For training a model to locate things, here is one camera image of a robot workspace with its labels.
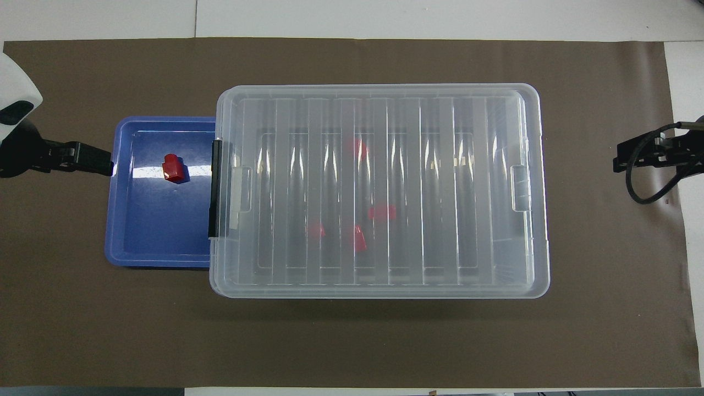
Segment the brown paper mat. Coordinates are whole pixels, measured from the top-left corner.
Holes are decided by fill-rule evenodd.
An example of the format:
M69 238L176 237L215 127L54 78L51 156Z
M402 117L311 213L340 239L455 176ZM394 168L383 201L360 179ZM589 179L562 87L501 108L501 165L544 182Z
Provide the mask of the brown paper mat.
M227 299L206 271L104 256L109 180L0 180L0 387L700 385L681 200L634 203L614 146L673 121L660 42L162 38L7 42L43 136L111 150L127 116L213 116L237 85L499 83L541 100L539 299Z

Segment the blue plastic tray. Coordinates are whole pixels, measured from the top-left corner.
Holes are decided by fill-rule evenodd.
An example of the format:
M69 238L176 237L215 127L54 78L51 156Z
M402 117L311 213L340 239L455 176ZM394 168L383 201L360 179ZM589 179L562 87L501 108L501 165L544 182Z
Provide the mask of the blue plastic tray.
M118 123L112 151L104 253L116 266L207 269L211 151L216 121L199 116L131 116ZM183 183L163 178L168 153Z

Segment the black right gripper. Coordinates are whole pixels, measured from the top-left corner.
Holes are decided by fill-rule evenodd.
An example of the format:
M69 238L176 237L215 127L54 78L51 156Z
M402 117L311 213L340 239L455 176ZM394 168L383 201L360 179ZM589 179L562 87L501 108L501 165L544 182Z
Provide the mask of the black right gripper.
M683 135L666 137L671 129L687 129ZM696 155L704 151L704 116L695 122L678 122L665 125L654 131L654 137L648 133L641 135L645 145L641 149L642 167L678 167L684 166ZM640 140L627 140L617 145L617 155L613 158L613 172L625 172L632 153Z

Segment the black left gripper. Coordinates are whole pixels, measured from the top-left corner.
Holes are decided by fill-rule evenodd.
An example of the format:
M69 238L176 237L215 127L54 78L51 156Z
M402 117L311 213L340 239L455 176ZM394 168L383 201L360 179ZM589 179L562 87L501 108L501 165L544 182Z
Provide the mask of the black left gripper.
M112 153L81 142L45 140L38 128L23 120L0 143L0 178L12 178L33 170L99 174L111 177Z

